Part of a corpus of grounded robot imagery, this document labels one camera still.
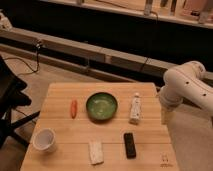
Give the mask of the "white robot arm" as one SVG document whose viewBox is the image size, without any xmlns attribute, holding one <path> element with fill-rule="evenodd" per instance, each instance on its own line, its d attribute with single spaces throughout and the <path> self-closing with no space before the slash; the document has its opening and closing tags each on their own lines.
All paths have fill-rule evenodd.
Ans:
<svg viewBox="0 0 213 171">
<path fill-rule="evenodd" d="M 161 122 L 167 125 L 173 110 L 187 99 L 213 116 L 213 87 L 204 83 L 206 69 L 199 61 L 169 68 L 163 75 L 164 86 L 158 97 L 162 105 Z"/>
</svg>

